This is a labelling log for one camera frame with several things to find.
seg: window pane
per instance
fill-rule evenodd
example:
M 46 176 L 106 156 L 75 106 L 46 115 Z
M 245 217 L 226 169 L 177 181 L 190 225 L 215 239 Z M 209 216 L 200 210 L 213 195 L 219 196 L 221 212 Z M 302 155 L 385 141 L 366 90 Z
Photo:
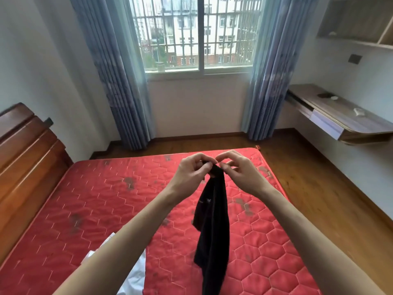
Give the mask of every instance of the window pane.
M 197 0 L 129 2 L 146 73 L 198 70 Z
M 252 65 L 263 0 L 204 0 L 204 6 L 204 44 L 211 46 L 205 68 Z

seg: white cloth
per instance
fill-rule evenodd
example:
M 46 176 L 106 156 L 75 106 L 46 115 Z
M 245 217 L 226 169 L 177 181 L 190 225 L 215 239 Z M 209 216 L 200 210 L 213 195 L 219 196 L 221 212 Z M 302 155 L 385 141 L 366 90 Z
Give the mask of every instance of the white cloth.
M 105 241 L 100 245 L 103 246 L 115 233 L 112 233 Z M 82 263 L 93 255 L 94 251 L 89 251 Z M 146 274 L 146 250 L 143 251 L 138 261 L 136 261 L 131 272 L 128 274 L 124 283 L 121 285 L 117 295 L 142 295 L 143 288 L 145 286 L 145 274 Z

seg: curtain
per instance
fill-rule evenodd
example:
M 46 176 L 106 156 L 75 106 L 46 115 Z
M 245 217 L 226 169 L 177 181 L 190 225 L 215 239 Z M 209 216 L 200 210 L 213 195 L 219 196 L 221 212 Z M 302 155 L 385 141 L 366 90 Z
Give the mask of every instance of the curtain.
M 242 131 L 271 137 L 317 0 L 264 0 Z
M 70 0 L 123 144 L 146 148 L 155 137 L 145 70 L 128 0 Z

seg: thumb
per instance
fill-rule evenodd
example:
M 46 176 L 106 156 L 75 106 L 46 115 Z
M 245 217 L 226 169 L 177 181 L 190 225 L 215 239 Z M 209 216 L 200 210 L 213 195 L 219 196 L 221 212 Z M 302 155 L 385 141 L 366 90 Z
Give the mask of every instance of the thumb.
M 195 174 L 204 178 L 205 175 L 210 172 L 212 167 L 213 167 L 213 163 L 207 162 L 203 166 L 201 166 L 198 170 L 196 170 Z
M 231 179 L 237 175 L 237 172 L 224 162 L 220 162 L 220 167 L 224 170 L 225 173 L 229 175 L 229 177 L 231 177 Z

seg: person's left hand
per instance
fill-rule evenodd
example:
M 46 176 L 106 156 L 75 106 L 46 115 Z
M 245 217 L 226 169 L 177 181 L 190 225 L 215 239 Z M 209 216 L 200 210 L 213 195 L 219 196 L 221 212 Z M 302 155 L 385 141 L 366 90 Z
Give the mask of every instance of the person's left hand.
M 183 158 L 172 180 L 164 189 L 173 196 L 174 204 L 178 204 L 192 195 L 205 178 L 205 175 L 210 172 L 213 164 L 216 163 L 217 161 L 213 157 L 203 153 L 196 153 Z

